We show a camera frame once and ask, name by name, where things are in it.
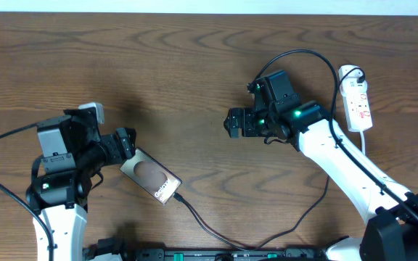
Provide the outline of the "Galaxy S25 Ultra smartphone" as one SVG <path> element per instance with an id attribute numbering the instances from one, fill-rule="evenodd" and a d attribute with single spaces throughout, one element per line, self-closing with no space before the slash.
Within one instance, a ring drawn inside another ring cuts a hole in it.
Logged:
<path id="1" fill-rule="evenodd" d="M 182 184 L 179 177 L 140 148 L 136 148 L 134 157 L 122 164 L 120 171 L 162 205 Z"/>

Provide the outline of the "white power strip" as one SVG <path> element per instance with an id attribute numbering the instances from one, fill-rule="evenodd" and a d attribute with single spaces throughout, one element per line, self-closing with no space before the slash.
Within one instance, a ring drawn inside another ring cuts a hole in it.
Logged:
<path id="1" fill-rule="evenodd" d="M 364 71 L 356 65 L 343 65 L 338 73 L 348 130 L 362 132 L 370 129 L 373 124 Z"/>

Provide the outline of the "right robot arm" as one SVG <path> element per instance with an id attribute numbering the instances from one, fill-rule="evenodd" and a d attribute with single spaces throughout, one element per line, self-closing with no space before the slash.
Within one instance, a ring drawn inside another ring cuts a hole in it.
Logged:
<path id="1" fill-rule="evenodd" d="M 418 194 L 378 168 L 316 101 L 302 103 L 285 71 L 247 87 L 252 107 L 231 108 L 224 127 L 232 138 L 278 138 L 314 161 L 339 186 L 366 229 L 360 239 L 326 247 L 328 260 L 418 261 Z"/>

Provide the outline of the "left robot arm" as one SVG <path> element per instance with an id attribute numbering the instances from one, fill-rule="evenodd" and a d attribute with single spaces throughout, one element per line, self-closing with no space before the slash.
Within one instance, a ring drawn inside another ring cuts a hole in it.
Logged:
<path id="1" fill-rule="evenodd" d="M 102 105 L 89 103 L 36 125 L 42 155 L 33 163 L 26 198 L 35 213 L 38 260 L 82 260 L 91 179 L 135 155 L 136 131 L 102 135 L 104 121 Z"/>

